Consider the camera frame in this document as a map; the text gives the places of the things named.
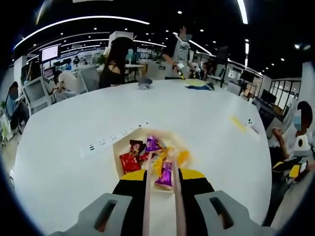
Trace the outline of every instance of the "desk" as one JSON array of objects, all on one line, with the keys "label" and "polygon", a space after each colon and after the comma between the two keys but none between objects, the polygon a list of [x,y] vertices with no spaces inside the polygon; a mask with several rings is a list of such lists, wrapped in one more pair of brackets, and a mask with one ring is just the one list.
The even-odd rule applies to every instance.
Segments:
[{"label": "desk", "polygon": [[[194,157],[191,169],[205,174],[215,190],[245,205],[251,219],[262,224],[270,201],[271,162],[257,108],[223,89],[185,86],[183,80],[164,80],[148,90],[138,84],[105,88],[31,116],[13,172],[17,198],[35,224],[45,234],[65,231],[82,209],[112,193],[119,182],[112,149],[82,158],[80,146],[121,131],[129,122],[148,122],[150,128],[180,135]],[[242,133],[231,116],[255,122],[260,140]],[[150,208],[150,236],[176,235],[175,196],[151,196]]]}]

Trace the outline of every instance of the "screen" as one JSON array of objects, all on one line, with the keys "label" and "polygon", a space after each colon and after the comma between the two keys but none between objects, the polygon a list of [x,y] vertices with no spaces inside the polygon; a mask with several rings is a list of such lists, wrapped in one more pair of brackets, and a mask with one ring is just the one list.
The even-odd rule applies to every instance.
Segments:
[{"label": "screen", "polygon": [[246,80],[246,81],[248,81],[248,82],[250,82],[250,83],[253,82],[254,77],[255,77],[255,75],[254,75],[253,73],[250,73],[250,72],[248,72],[248,71],[246,71],[246,70],[243,71],[242,76],[241,76],[241,78],[242,78],[243,80]]},{"label": "screen", "polygon": [[261,100],[264,100],[267,103],[273,104],[276,102],[277,97],[264,89],[264,91],[262,92],[262,95],[261,95]]},{"label": "screen", "polygon": [[53,58],[58,57],[59,52],[59,46],[53,46],[50,48],[46,48],[41,51],[41,61],[50,60]]},{"label": "screen", "polygon": [[46,76],[47,78],[49,78],[53,75],[54,75],[54,67],[51,67],[51,68],[44,70],[44,76]]}]

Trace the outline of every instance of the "hand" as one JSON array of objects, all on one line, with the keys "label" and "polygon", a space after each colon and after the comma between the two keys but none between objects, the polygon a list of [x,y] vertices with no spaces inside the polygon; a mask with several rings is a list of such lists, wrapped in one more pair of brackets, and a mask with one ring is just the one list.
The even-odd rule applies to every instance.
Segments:
[{"label": "hand", "polygon": [[283,134],[281,129],[279,129],[279,128],[273,128],[272,133],[275,135],[275,137],[277,139],[280,139],[282,137],[282,134]]}]

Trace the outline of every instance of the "red candy wrapper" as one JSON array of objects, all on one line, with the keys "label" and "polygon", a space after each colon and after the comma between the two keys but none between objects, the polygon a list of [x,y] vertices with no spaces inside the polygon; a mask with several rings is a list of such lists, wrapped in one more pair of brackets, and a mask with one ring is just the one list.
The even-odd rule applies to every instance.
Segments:
[{"label": "red candy wrapper", "polygon": [[155,181],[155,184],[163,186],[169,190],[172,189],[172,162],[164,161],[162,166],[162,176]]},{"label": "red candy wrapper", "polygon": [[149,153],[148,152],[145,152],[143,155],[139,156],[139,161],[147,161],[148,160],[148,156],[149,156]]},{"label": "red candy wrapper", "polygon": [[119,158],[122,162],[124,174],[134,172],[134,171],[139,171],[141,169],[136,158],[130,155],[130,153],[125,153],[123,155],[120,155]]},{"label": "red candy wrapper", "polygon": [[139,150],[142,147],[143,142],[139,141],[139,140],[130,140],[130,145],[131,145],[130,154],[135,156],[135,157],[138,157],[139,156]]},{"label": "red candy wrapper", "polygon": [[146,151],[150,152],[150,151],[156,151],[160,149],[161,147],[158,145],[158,140],[153,136],[149,136],[147,139]]}]

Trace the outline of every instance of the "glass wall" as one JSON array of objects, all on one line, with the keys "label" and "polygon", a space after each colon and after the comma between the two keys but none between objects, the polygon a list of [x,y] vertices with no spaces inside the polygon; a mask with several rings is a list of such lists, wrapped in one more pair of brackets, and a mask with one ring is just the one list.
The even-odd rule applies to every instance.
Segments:
[{"label": "glass wall", "polygon": [[284,112],[291,105],[294,96],[300,92],[300,81],[273,81],[269,92],[277,97],[276,105]]}]

